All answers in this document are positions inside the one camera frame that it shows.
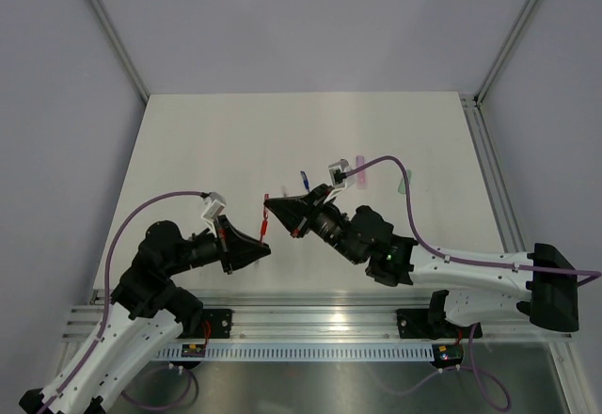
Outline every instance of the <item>black mount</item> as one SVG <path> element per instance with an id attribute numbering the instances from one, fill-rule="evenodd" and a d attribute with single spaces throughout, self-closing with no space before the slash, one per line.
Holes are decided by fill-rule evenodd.
<path id="1" fill-rule="evenodd" d="M 558 249 L 552 245 L 535 244 L 535 250 L 527 255 L 533 266 L 574 270 Z M 559 332 L 575 332 L 579 329 L 577 276 L 533 272 L 533 281 L 527 283 L 531 301 L 521 301 L 516 308 L 529 315 L 536 326 Z"/>
<path id="2" fill-rule="evenodd" d="M 447 290 L 434 292 L 428 309 L 397 309 L 400 339 L 457 339 L 460 331 L 467 338 L 471 326 L 456 326 L 445 319 L 445 298 L 449 294 Z M 479 339 L 482 336 L 481 325 L 478 325 L 474 337 Z"/>
<path id="3" fill-rule="evenodd" d="M 203 323 L 209 323 L 212 339 L 229 339 L 232 330 L 232 309 L 204 309 Z M 196 331 L 183 332 L 178 339 L 205 339 L 202 325 Z"/>
<path id="4" fill-rule="evenodd" d="M 28 414 L 37 414 L 43 403 L 44 396 L 41 393 L 41 389 L 28 390 L 21 400 L 19 400 L 19 406 L 23 411 Z M 103 399 L 101 397 L 95 397 L 90 401 L 89 406 L 86 408 L 83 414 L 106 414 L 106 411 L 101 406 Z M 63 411 L 53 412 L 46 408 L 41 414 L 65 414 Z"/>

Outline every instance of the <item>green object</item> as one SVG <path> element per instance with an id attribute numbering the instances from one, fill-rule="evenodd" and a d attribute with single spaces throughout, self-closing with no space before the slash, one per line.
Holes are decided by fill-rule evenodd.
<path id="1" fill-rule="evenodd" d="M 411 169 L 407 169 L 407 182 L 411 183 L 412 182 L 412 170 Z M 399 182 L 399 188 L 397 188 L 397 191 L 399 191 L 402 195 L 405 194 L 405 183 L 404 183 L 404 177 L 402 176 L 402 181 Z"/>

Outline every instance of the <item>white wall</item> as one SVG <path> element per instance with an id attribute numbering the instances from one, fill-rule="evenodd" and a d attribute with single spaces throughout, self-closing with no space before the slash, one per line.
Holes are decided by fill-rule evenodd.
<path id="1" fill-rule="evenodd" d="M 602 0 L 544 0 L 485 100 L 530 242 L 602 269 Z M 578 344 L 602 406 L 602 282 L 580 290 Z"/>
<path id="2" fill-rule="evenodd" d="M 150 92 L 474 92 L 525 0 L 104 0 Z"/>
<path id="3" fill-rule="evenodd" d="M 89 298 L 142 105 L 82 0 L 0 0 L 0 412 Z"/>

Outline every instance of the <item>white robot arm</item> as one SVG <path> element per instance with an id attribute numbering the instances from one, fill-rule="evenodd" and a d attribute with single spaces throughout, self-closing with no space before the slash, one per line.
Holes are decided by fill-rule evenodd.
<path id="1" fill-rule="evenodd" d="M 319 185 L 301 197 L 268 199 L 264 206 L 293 238 L 313 231 L 350 262 L 368 262 L 366 274 L 376 282 L 448 289 L 433 293 L 425 316 L 404 319 L 414 323 L 423 338 L 454 337 L 459 329 L 482 320 L 525 315 L 546 329 L 578 330 L 577 275 L 592 280 L 600 274 L 575 270 L 555 247 L 537 244 L 532 253 L 497 255 L 432 247 L 413 224 L 408 185 L 408 213 L 416 238 L 395 235 L 393 225 L 365 205 L 351 219 L 342 214 L 334 200 L 353 183 L 351 176 L 385 159 L 402 167 L 395 157 L 381 157 L 355 170 L 341 160 L 328 167 L 332 185 Z"/>
<path id="2" fill-rule="evenodd" d="M 183 332 L 204 337 L 202 302 L 171 276 L 213 262 L 231 274 L 271 252 L 220 215 L 225 205 L 216 193 L 206 195 L 201 217 L 208 229 L 188 240 L 170 221 L 149 227 L 101 322 L 60 375 L 25 393 L 25 412 L 104 414 L 162 347 Z"/>

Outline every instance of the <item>metal frame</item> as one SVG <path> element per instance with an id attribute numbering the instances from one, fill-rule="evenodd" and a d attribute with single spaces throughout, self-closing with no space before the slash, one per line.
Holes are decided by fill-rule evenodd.
<path id="1" fill-rule="evenodd" d="M 495 144 L 487 129 L 482 108 L 477 104 L 476 97 L 461 95 L 460 101 L 467 117 L 468 129 L 504 248 L 507 252 L 525 251 L 524 234 L 508 196 Z M 573 341 L 550 342 L 549 348 L 570 411 L 579 414 L 597 413 L 592 389 Z"/>
<path id="2" fill-rule="evenodd" d="M 138 97 L 144 104 L 150 93 L 133 61 L 129 57 L 115 26 L 111 22 L 101 0 L 86 0 L 95 15 L 103 33 L 129 76 Z M 542 0 L 526 0 L 519 11 L 509 33 L 502 43 L 489 71 L 476 94 L 461 96 L 475 152 L 481 166 L 487 193 L 494 211 L 499 234 L 506 252 L 525 250 L 525 240 L 519 227 L 515 211 L 510 202 L 504 183 L 493 140 L 489 134 L 482 113 L 483 100 L 496 83 L 512 51 L 524 34 Z M 303 341 L 307 343 L 334 342 L 390 342 L 399 341 L 397 331 L 390 327 L 394 309 L 400 307 L 426 307 L 430 294 L 413 293 L 397 298 L 350 297 L 349 295 L 312 295 L 309 297 L 289 297 L 274 295 L 258 299 L 255 296 L 239 296 L 225 299 L 215 294 L 203 294 L 208 306 L 235 306 L 238 324 L 233 325 L 234 342 L 247 339 L 277 342 L 298 341 L 298 327 L 303 328 Z M 89 333 L 93 323 L 100 317 L 99 303 L 103 291 L 94 291 L 92 306 L 76 307 L 71 312 L 70 323 L 64 336 L 64 347 L 57 357 L 57 369 L 61 369 L 76 353 L 83 334 Z M 338 315 L 333 321 L 332 315 Z M 266 322 L 277 320 L 278 325 L 266 328 Z M 352 333 L 341 334 L 348 327 Z M 509 325 L 483 326 L 484 341 L 528 342 L 532 340 L 532 327 L 524 322 Z M 571 412 L 597 412 L 592 392 L 584 376 L 576 347 L 570 335 L 551 334 L 540 336 L 539 340 L 551 341 L 550 350 L 559 375 L 565 399 Z"/>
<path id="3" fill-rule="evenodd" d="M 479 90 L 477 91 L 477 95 L 475 96 L 477 104 L 481 105 L 487 92 L 496 83 L 498 76 L 501 70 L 504 68 L 506 62 L 508 61 L 512 50 L 515 48 L 516 44 L 520 40 L 520 37 L 523 35 L 524 31 L 527 28 L 527 25 L 530 23 L 535 10 L 541 3 L 542 0 L 527 0 L 523 5 L 523 8 L 518 13 L 518 16 L 515 19 L 515 22 L 512 24 L 510 28 L 510 32 L 506 35 L 506 39 L 501 44 L 499 48 L 498 54 L 496 55 L 491 68 L 487 72 Z"/>
<path id="4" fill-rule="evenodd" d="M 138 97 L 144 103 L 144 105 L 146 105 L 149 102 L 149 90 L 147 89 L 146 84 L 142 80 L 140 72 L 138 72 L 138 70 L 135 68 L 132 59 L 125 50 L 123 42 L 121 42 L 121 39 L 117 30 L 115 29 L 115 26 L 111 22 L 111 19 L 108 13 L 106 12 L 106 8 L 104 7 L 102 0 L 86 0 L 86 3 L 91 8 L 92 14 L 98 21 L 99 26 L 101 27 L 101 30 L 103 31 L 104 35 L 107 37 L 111 48 L 113 49 L 115 55 L 121 63 L 121 66 L 130 78 L 130 81 L 132 82 L 132 85 L 134 86 Z"/>

